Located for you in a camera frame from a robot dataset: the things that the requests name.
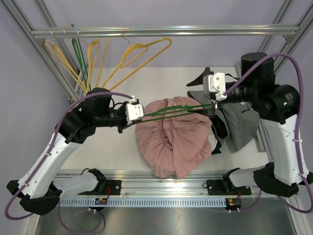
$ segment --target clothes hanger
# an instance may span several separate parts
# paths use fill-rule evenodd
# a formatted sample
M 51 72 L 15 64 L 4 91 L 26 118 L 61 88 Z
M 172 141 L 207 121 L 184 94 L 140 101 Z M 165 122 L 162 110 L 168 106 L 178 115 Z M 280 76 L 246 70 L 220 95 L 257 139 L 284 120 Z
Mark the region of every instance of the clothes hanger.
M 130 74 L 128 74 L 126 77 L 124 77 L 122 80 L 120 80 L 117 84 L 115 84 L 113 87 L 111 87 L 110 91 L 112 91 L 114 88 L 116 88 L 117 86 L 119 86 L 122 82 L 124 82 L 126 79 L 128 79 L 130 76 L 132 76 L 134 73 L 136 73 L 139 69 L 141 69 L 142 67 L 144 67 L 147 63 L 149 63 L 150 61 L 152 61 L 154 58 L 156 58 L 158 55 L 160 55 L 162 52 L 164 52 L 167 48 L 169 48 L 172 44 L 172 39 L 171 38 L 162 38 L 159 40 L 156 40 L 154 42 L 148 43 L 148 44 L 134 44 L 134 45 L 130 45 L 126 51 L 124 52 L 121 62 L 119 63 L 119 65 L 115 68 L 115 70 L 109 75 L 108 79 L 102 84 L 102 88 L 107 84 L 107 82 L 112 78 L 112 76 L 119 70 L 122 69 L 124 67 L 126 67 L 127 65 L 129 65 L 131 62 L 133 62 L 134 60 L 136 60 L 137 58 L 139 58 L 141 55 L 143 55 L 145 52 L 147 52 L 147 50 L 149 49 L 149 46 L 152 46 L 154 44 L 160 43 L 162 41 L 168 41 L 169 44 L 164 47 L 162 50 L 160 50 L 157 54 L 155 54 L 154 56 L 152 56 L 150 59 L 148 59 L 146 62 L 144 62 L 142 65 L 140 65 L 137 69 L 135 69 L 133 72 L 131 72 Z M 124 62 L 126 61 L 127 57 L 136 49 L 140 49 L 140 48 L 145 48 L 145 50 L 143 52 L 141 52 L 139 55 L 137 55 L 135 58 L 133 58 L 131 61 L 127 62 L 125 65 Z
M 79 34 L 79 31 L 77 32 L 77 39 L 78 40 L 76 40 L 75 38 L 72 38 L 72 45 L 73 45 L 73 49 L 74 49 L 74 52 L 76 54 L 76 57 L 77 57 L 77 60 L 78 60 L 78 63 L 79 63 L 79 66 L 80 66 L 80 69 L 81 69 L 81 72 L 82 72 L 82 76 L 83 76 L 83 79 L 84 79 L 84 82 L 85 82 L 85 86 L 87 86 L 87 66 L 86 66 L 86 63 L 85 63 L 84 53 L 83 53 L 83 50 L 82 50 L 82 46 L 80 44 L 80 40 L 78 38 L 78 34 Z
M 107 39 L 107 43 L 106 43 L 106 48 L 104 49 L 104 53 L 103 53 L 103 56 L 102 56 L 101 65 L 100 65 L 100 69 L 99 69 L 99 74 L 98 74 L 98 78 L 97 78 L 97 82 L 96 82 L 95 87 L 98 87 L 98 83 L 99 83 L 99 79 L 100 79 L 102 67 L 103 67 L 104 60 L 105 60 L 106 54 L 107 54 L 107 49 L 108 49 L 109 41 L 110 41 L 110 39 L 108 38 L 108 39 Z
M 75 80 L 75 82 L 83 89 L 83 91 L 87 92 L 86 86 L 80 80 L 78 74 L 69 64 L 69 62 L 67 61 L 66 57 L 64 56 L 62 51 L 59 49 L 59 47 L 56 44 L 52 44 L 48 40 L 45 40 L 45 47 L 49 50 L 51 54 L 53 54 L 58 59 L 58 61 L 63 65 L 63 67 L 68 71 L 71 77 Z
M 93 62 L 91 62 L 91 61 L 92 61 L 92 51 L 93 51 L 93 48 L 94 48 L 96 45 L 98 45 L 97 51 L 96 51 L 96 54 L 95 54 L 95 56 L 94 56 Z M 91 76 L 91 72 L 93 71 L 94 66 L 95 66 L 95 64 L 96 64 L 96 61 L 97 61 L 97 58 L 98 58 L 99 49 L 100 49 L 100 38 L 98 38 L 98 39 L 95 40 L 95 41 L 92 41 L 92 42 L 88 45 L 87 59 L 88 59 L 89 67 L 88 67 L 87 87 L 90 86 L 90 76 Z

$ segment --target red wire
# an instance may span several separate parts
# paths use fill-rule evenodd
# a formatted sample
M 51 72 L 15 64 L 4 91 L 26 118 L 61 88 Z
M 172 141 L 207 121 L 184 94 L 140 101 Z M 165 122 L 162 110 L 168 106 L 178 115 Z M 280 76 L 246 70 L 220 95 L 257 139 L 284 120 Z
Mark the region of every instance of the red wire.
M 111 188 L 110 188 L 110 186 L 107 186 L 106 187 L 106 190 L 107 190 L 107 200 L 109 199 L 109 195 L 110 195 L 110 193 L 111 193 Z
M 238 197 L 237 198 L 240 198 L 241 196 L 241 189 L 238 191 Z

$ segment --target pink pleated fabric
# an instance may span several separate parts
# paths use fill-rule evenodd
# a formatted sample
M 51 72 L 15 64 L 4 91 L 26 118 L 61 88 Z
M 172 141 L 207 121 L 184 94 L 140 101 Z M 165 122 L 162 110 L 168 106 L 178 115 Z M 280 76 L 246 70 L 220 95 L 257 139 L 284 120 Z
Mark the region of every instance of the pink pleated fabric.
M 199 103 L 188 97 L 177 96 L 148 104 L 145 113 L 153 113 L 172 105 Z M 158 117 L 160 116 L 146 117 L 144 120 Z M 176 173 L 181 179 L 211 156 L 211 146 L 207 139 L 211 125 L 210 119 L 200 114 L 137 124 L 135 132 L 141 156 L 156 176 L 165 178 Z

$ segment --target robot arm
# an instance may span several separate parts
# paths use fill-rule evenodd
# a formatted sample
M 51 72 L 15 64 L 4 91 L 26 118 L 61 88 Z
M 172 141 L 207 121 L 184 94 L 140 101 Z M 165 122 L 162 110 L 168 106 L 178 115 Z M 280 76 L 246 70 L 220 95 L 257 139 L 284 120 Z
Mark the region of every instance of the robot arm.
M 108 90 L 95 88 L 88 94 L 98 92 Z M 20 180 L 8 183 L 7 188 L 13 195 L 22 189 L 18 197 L 21 198 L 20 204 L 26 211 L 44 215 L 65 197 L 85 191 L 93 191 L 96 194 L 103 192 L 106 177 L 97 169 L 91 169 L 82 175 L 60 182 L 53 182 L 53 178 L 68 157 L 88 136 L 95 133 L 96 127 L 116 126 L 119 133 L 122 133 L 124 129 L 135 124 L 135 121 L 144 118 L 143 106 L 138 100 L 131 99 L 122 103 L 118 109 L 114 109 L 109 107 L 111 99 L 110 95 L 95 96 L 86 99 L 68 112 L 59 132 L 52 135 L 49 144 L 33 167 Z
M 242 75 L 265 57 L 256 52 L 242 56 Z M 227 94 L 236 82 L 225 82 L 224 73 L 206 68 L 196 80 L 187 86 L 203 84 L 203 92 L 212 102 L 210 110 L 192 111 L 214 117 L 215 109 L 225 103 L 250 102 L 267 127 L 274 162 L 254 169 L 233 169 L 223 177 L 226 188 L 258 186 L 262 191 L 278 196 L 291 197 L 298 192 L 298 184 L 305 177 L 309 183 L 313 174 L 305 165 L 303 155 L 301 173 L 295 148 L 295 124 L 299 110 L 299 93 L 290 85 L 275 84 L 274 60 L 268 59 L 258 66 L 239 86 Z

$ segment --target hanging rod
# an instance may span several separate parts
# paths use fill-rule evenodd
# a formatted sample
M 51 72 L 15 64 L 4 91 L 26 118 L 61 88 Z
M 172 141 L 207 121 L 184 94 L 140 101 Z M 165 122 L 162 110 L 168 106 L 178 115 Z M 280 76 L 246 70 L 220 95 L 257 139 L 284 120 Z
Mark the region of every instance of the hanging rod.
M 99 38 L 99 37 L 154 37 L 154 36 L 293 36 L 295 24 L 224 25 L 224 26 L 163 26 L 163 27 L 100 27 L 100 28 L 42 28 L 31 31 L 35 39 Z

